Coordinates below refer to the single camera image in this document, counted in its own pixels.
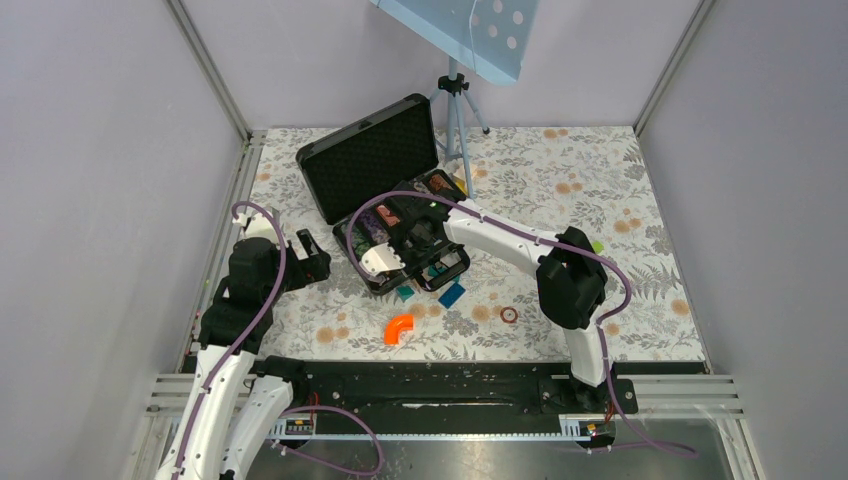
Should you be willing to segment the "orange curved toy block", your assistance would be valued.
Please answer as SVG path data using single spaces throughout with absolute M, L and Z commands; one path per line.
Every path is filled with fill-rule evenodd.
M 398 345 L 401 337 L 415 328 L 415 316 L 402 314 L 392 318 L 384 329 L 383 342 L 385 345 Z

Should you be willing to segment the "black poker set case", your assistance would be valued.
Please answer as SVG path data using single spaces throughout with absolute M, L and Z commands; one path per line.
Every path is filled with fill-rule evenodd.
M 361 256 L 375 246 L 358 221 L 363 213 L 374 214 L 391 236 L 391 228 L 375 211 L 377 205 L 385 204 L 394 210 L 390 200 L 400 198 L 398 191 L 438 195 L 427 185 L 433 173 L 452 180 L 438 167 L 427 97 L 420 93 L 408 95 L 311 142 L 298 150 L 296 162 L 345 259 L 370 293 L 385 295 L 408 280 L 425 291 L 438 290 L 427 284 L 430 275 L 406 275 L 397 270 L 369 276 L 359 265 Z M 454 202 L 466 197 L 438 196 Z M 459 264 L 467 271 L 471 260 L 464 247 L 458 246 Z

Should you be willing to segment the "red poker chip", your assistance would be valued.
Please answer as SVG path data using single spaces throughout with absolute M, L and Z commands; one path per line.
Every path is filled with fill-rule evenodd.
M 499 316 L 506 324 L 514 324 L 518 320 L 518 312 L 514 307 L 504 307 L 500 310 Z

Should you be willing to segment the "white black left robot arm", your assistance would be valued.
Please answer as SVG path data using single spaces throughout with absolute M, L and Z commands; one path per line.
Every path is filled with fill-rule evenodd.
M 296 233 L 306 256 L 263 236 L 237 241 L 210 307 L 201 317 L 200 349 L 179 427 L 158 479 L 243 479 L 277 417 L 309 401 L 298 360 L 259 361 L 280 296 L 323 281 L 331 258 L 311 233 Z

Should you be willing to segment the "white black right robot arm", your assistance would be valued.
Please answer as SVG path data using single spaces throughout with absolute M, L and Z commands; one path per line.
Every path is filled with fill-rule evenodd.
M 398 191 L 396 205 L 407 232 L 423 226 L 432 236 L 482 250 L 536 280 L 539 308 L 564 330 L 571 354 L 573 396 L 583 410 L 625 415 L 603 322 L 631 302 L 622 270 L 598 255 L 581 230 L 535 230 L 480 208 L 434 194 Z

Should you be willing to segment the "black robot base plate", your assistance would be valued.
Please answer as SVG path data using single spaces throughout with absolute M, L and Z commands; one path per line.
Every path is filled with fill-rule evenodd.
M 331 362 L 267 358 L 255 375 L 292 382 L 295 406 L 350 412 L 382 435 L 558 433 L 562 415 L 638 411 L 633 383 L 589 387 L 567 363 Z

